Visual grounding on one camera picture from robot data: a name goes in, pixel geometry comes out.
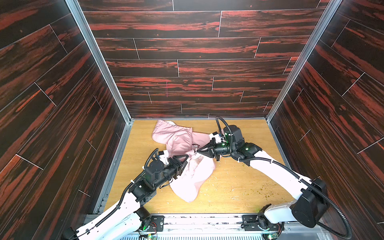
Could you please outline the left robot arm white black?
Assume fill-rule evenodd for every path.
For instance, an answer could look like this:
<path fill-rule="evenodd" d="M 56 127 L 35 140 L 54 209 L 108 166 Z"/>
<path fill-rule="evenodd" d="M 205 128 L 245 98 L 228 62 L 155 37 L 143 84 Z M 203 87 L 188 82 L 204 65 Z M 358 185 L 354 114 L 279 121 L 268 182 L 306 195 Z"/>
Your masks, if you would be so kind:
<path fill-rule="evenodd" d="M 74 230 L 64 230 L 61 240 L 115 240 L 137 231 L 150 217 L 144 205 L 164 187 L 166 182 L 181 176 L 188 163 L 188 155 L 168 158 L 165 165 L 155 149 L 143 166 L 143 171 L 122 192 L 121 198 L 103 214 Z"/>

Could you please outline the pink zip jacket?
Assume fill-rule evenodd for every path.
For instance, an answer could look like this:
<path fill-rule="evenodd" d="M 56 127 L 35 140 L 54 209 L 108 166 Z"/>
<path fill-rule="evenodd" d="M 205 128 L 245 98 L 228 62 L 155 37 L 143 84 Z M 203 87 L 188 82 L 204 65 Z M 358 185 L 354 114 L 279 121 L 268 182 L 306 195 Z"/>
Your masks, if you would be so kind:
<path fill-rule="evenodd" d="M 188 155 L 183 173 L 170 184 L 173 192 L 187 203 L 194 201 L 203 183 L 216 166 L 212 158 L 197 153 L 211 140 L 208 134 L 194 132 L 192 128 L 176 125 L 172 121 L 158 120 L 152 133 L 155 142 L 166 145 L 170 157 Z"/>

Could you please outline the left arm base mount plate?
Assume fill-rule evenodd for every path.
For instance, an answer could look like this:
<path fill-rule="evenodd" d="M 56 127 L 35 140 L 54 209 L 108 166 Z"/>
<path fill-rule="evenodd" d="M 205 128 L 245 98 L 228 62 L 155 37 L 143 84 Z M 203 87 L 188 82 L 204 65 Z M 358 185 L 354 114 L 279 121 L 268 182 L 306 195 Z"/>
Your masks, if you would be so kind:
<path fill-rule="evenodd" d="M 144 232 L 162 232 L 164 230 L 165 216 L 151 215 L 146 218 L 140 227 Z"/>

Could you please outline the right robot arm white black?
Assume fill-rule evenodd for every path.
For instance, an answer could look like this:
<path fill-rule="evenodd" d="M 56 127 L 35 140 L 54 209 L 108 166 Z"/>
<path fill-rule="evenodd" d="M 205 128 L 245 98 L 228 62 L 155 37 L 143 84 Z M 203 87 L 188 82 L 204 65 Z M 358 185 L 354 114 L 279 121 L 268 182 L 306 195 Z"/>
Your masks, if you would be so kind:
<path fill-rule="evenodd" d="M 257 216 L 256 223 L 263 231 L 272 229 L 272 225 L 283 222 L 299 222 L 303 226 L 313 228 L 323 214 L 328 210 L 329 204 L 309 189 L 305 182 L 326 194 L 326 184 L 321 180 L 312 181 L 310 178 L 286 168 L 275 161 L 262 148 L 245 142 L 241 130 L 230 125 L 225 127 L 223 133 L 210 135 L 210 142 L 198 149 L 197 152 L 209 158 L 230 156 L 239 163 L 252 167 L 283 187 L 294 200 L 285 204 L 264 206 Z"/>

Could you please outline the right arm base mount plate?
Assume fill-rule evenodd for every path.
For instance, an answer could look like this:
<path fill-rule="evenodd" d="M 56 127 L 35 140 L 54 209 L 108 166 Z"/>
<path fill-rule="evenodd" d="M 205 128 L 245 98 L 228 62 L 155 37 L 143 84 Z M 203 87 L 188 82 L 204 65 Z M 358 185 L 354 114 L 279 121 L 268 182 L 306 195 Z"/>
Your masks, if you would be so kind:
<path fill-rule="evenodd" d="M 272 224 L 264 216 L 242 215 L 241 228 L 245 231 L 272 231 L 281 232 L 284 230 L 284 224 Z"/>

